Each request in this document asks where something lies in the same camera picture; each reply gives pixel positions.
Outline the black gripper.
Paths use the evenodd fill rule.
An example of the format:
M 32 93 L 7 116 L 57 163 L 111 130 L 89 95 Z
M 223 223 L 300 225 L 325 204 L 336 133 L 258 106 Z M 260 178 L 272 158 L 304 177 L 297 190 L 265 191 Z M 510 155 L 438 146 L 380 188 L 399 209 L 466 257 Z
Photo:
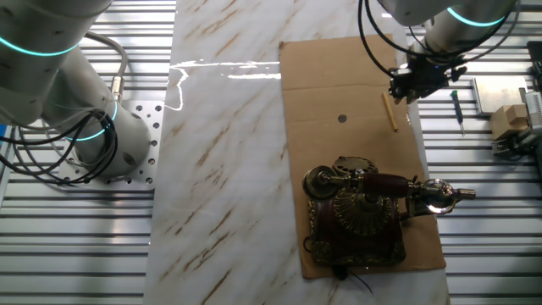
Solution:
M 390 68 L 389 94 L 395 104 L 399 104 L 403 98 L 406 98 L 407 104 L 414 103 L 447 86 L 449 77 L 446 71 L 449 68 L 448 65 L 434 64 L 425 58 L 409 58 L 398 68 Z

